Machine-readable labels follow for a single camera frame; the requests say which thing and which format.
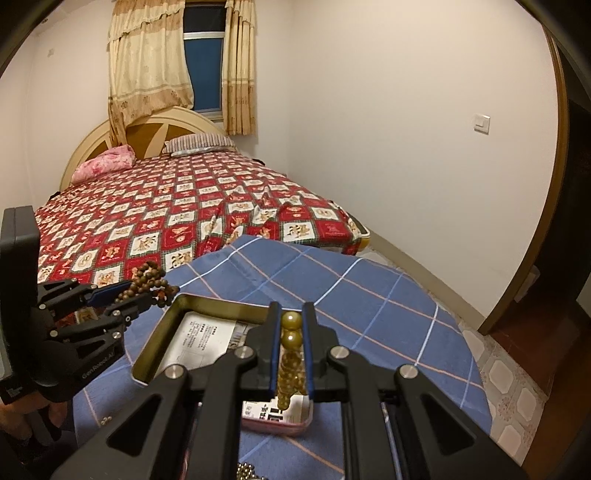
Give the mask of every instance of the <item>light switch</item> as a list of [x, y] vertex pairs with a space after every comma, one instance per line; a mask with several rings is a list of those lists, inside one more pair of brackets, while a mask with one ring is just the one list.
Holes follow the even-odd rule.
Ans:
[[474, 130], [488, 135], [491, 128], [491, 117], [488, 115], [476, 115], [474, 117]]

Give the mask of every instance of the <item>blue window pane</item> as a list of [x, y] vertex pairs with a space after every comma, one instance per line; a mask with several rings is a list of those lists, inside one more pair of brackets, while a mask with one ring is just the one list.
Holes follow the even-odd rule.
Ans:
[[187, 67], [195, 94], [193, 110], [221, 110], [223, 38], [196, 38], [184, 42]]

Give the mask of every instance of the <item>window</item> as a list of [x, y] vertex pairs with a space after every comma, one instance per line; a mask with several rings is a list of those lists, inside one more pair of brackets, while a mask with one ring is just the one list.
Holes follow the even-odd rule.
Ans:
[[193, 84], [193, 110], [222, 119], [222, 53], [226, 28], [224, 3], [187, 3], [183, 18], [185, 57]]

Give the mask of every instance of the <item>curtain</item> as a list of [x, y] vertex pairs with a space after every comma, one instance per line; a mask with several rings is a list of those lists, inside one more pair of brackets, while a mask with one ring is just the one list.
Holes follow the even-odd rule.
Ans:
[[223, 125], [229, 135], [251, 135], [255, 116], [254, 0], [226, 2], [222, 57]]
[[159, 110], [193, 107], [183, 40], [185, 0], [118, 0], [109, 30], [109, 122], [113, 145]]

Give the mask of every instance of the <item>baseboard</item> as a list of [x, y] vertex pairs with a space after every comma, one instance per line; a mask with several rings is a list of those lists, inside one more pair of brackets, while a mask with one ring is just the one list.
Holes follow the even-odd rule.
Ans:
[[406, 253], [388, 242], [384, 237], [379, 236], [376, 232], [370, 232], [371, 240], [369, 241], [369, 246], [371, 248], [377, 250], [388, 260], [406, 271], [412, 278], [421, 284], [425, 290], [443, 302], [447, 309], [460, 317], [469, 326], [478, 330], [485, 320], [484, 315], [415, 259], [409, 257]]

